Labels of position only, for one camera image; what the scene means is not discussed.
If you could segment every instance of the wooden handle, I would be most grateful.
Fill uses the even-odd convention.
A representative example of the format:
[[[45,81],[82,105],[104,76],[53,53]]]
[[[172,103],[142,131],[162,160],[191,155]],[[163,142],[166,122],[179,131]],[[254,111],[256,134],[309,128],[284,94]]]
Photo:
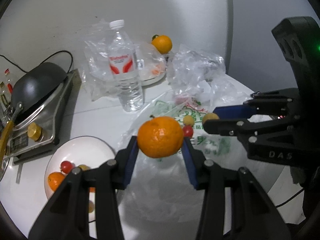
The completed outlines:
[[[0,137],[0,165],[3,161],[3,157],[7,151],[7,144],[8,144],[8,140],[11,134],[11,131],[14,127],[14,123],[12,120],[10,120],[7,125],[5,126],[5,128],[2,131],[1,137]]]

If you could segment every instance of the stainless steel stove surface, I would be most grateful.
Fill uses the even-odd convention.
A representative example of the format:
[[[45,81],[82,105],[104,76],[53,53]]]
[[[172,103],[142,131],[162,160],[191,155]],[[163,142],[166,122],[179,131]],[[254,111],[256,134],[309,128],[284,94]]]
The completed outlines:
[[[72,78],[74,72],[68,73],[67,78],[61,83],[47,98],[39,102],[32,113],[28,116],[22,116],[23,120],[13,128],[8,146],[9,153],[4,160],[17,157],[14,164],[23,162],[30,158],[34,158],[40,154],[48,152],[59,143],[59,130],[63,113],[72,90]],[[32,136],[28,136],[32,124],[33,129],[41,135],[34,140]]]

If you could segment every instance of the gold stove knob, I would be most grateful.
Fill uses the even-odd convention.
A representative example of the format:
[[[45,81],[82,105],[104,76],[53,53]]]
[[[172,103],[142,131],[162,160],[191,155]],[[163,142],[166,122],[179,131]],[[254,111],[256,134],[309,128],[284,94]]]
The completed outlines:
[[[42,133],[42,128],[35,122],[29,124],[28,126],[28,137],[34,141],[39,140]]]

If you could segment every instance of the black cable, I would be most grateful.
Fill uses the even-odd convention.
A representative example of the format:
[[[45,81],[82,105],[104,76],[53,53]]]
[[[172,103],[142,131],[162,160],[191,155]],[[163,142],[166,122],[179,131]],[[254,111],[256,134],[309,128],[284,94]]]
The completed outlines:
[[[291,198],[289,198],[288,200],[284,201],[282,204],[277,205],[276,208],[282,207],[283,205],[287,204],[288,202],[290,202],[291,200],[293,200],[296,196],[298,196],[302,191],[304,191],[304,188],[299,190],[296,194],[294,194]]]
[[[51,54],[49,57],[47,57],[45,60],[43,60],[40,64],[46,62],[49,58],[53,57],[54,55],[57,55],[57,54],[62,53],[62,52],[68,53],[68,54],[70,55],[70,57],[71,57],[70,67],[69,67],[68,72],[67,72],[67,73],[69,73],[69,71],[70,71],[70,69],[71,69],[71,67],[72,67],[72,64],[73,64],[73,55],[72,55],[72,53],[71,53],[70,51],[67,51],[67,50],[59,50],[59,51]],[[4,59],[6,59],[8,62],[10,62],[12,65],[16,66],[16,67],[17,67],[18,69],[20,69],[22,72],[28,73],[28,71],[25,71],[24,69],[22,69],[21,67],[19,67],[17,64],[13,63],[13,62],[12,62],[11,60],[9,60],[5,55],[1,55],[1,54],[0,54],[0,57],[3,57]]]

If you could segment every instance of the white table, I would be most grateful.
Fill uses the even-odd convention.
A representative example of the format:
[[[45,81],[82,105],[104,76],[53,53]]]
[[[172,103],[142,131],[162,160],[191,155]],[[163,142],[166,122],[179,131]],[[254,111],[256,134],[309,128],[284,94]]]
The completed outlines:
[[[230,77],[235,87],[247,94],[250,89]],[[170,89],[167,80],[162,80],[144,90],[145,102]],[[110,101],[100,98],[91,102],[89,95],[81,87],[79,94],[74,89],[71,93],[63,123],[60,130],[60,144],[70,138],[90,135],[101,138],[111,147],[116,148],[121,134],[128,130],[137,113],[123,111],[118,100]],[[44,192],[44,173],[53,152],[42,158],[23,164],[20,182],[16,183],[18,165],[12,160],[0,182],[0,201],[12,221],[28,236],[29,230],[45,205],[47,198]],[[276,182],[283,166],[270,164],[268,172],[260,183],[268,191]],[[135,214],[125,211],[119,205],[123,231],[127,240],[134,239],[194,239],[198,223],[195,221],[170,225],[140,221]],[[95,236],[95,224],[90,224],[92,236]]]

